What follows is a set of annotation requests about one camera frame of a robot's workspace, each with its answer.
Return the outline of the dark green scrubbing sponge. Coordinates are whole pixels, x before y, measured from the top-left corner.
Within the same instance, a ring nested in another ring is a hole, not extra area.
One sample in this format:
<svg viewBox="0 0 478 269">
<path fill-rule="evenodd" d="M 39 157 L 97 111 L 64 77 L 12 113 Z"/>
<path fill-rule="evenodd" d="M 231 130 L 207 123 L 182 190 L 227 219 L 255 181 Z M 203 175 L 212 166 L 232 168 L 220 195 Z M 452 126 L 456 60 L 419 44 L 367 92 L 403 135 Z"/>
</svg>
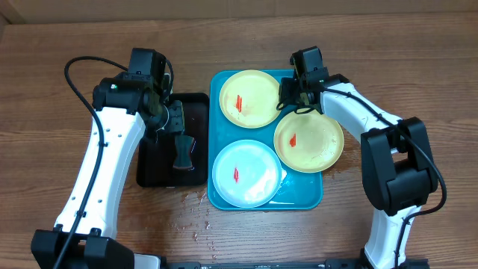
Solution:
<svg viewBox="0 0 478 269">
<path fill-rule="evenodd" d="M 175 136 L 176 158 L 173 168 L 177 170 L 192 170 L 193 162 L 191 153 L 195 145 L 195 139 L 191 136 L 180 134 Z"/>
</svg>

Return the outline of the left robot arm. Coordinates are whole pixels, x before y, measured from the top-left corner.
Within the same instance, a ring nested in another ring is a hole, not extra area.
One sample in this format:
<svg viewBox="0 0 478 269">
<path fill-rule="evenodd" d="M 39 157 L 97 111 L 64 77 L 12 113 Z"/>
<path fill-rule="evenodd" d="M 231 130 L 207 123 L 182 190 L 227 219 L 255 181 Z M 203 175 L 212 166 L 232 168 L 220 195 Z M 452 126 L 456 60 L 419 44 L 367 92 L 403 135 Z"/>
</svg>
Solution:
<svg viewBox="0 0 478 269">
<path fill-rule="evenodd" d="M 88 102 L 93 123 L 72 193 L 51 230 L 38 229 L 31 252 L 41 268 L 162 268 L 161 257 L 134 253 L 116 240 L 128 169 L 143 138 L 184 133 L 183 109 L 171 102 L 173 68 L 154 49 L 134 48 L 129 65 L 104 78 Z"/>
</svg>

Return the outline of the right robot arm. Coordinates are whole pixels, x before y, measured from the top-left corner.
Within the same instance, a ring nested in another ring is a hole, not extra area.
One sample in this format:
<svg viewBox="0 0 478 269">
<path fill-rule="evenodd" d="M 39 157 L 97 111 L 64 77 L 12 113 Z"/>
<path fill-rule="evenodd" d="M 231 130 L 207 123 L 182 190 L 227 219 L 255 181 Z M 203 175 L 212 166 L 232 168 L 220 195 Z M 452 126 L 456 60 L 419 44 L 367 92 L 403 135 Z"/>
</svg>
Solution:
<svg viewBox="0 0 478 269">
<path fill-rule="evenodd" d="M 427 259 L 407 259 L 413 220 L 443 207 L 443 176 L 435 166 L 424 123 L 401 119 L 362 96 L 342 74 L 331 75 L 316 47 L 290 58 L 294 75 L 283 78 L 277 110 L 317 112 L 337 121 L 361 146 L 364 192 L 374 207 L 370 237 L 356 268 L 428 268 Z"/>
</svg>

